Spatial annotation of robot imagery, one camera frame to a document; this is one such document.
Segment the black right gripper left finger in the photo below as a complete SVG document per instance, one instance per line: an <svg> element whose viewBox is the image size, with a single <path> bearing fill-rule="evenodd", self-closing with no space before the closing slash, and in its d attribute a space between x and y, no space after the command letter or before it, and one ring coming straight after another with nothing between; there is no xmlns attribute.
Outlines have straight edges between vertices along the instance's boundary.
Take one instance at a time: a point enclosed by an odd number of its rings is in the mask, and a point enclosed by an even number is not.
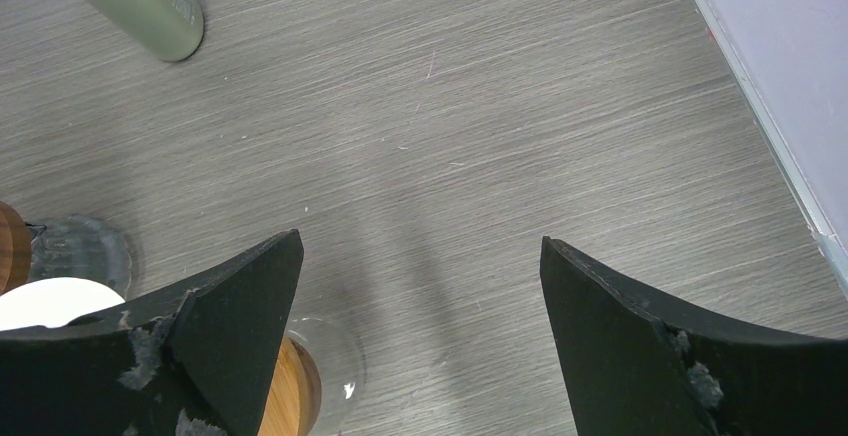
<svg viewBox="0 0 848 436"><path fill-rule="evenodd" d="M291 230L58 328L1 335L5 435L254 435L304 249Z"/></svg>

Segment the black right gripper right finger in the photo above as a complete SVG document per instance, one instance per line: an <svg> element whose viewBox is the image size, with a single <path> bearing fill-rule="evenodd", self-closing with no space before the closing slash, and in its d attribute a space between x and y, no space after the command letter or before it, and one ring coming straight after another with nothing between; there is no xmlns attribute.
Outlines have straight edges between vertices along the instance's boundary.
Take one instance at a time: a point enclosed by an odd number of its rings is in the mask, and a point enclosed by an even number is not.
<svg viewBox="0 0 848 436"><path fill-rule="evenodd" d="M843 435L847 344L734 319L557 239L540 279L582 435Z"/></svg>

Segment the white coffee filter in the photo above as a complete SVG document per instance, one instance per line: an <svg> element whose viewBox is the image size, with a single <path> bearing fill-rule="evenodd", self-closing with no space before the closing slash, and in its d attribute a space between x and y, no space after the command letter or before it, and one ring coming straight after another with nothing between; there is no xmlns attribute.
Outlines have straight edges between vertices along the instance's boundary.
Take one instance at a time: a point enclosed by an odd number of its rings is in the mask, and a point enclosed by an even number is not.
<svg viewBox="0 0 848 436"><path fill-rule="evenodd" d="M63 327L80 316L125 302L115 290L88 279L59 277L35 281L1 296L1 330Z"/></svg>

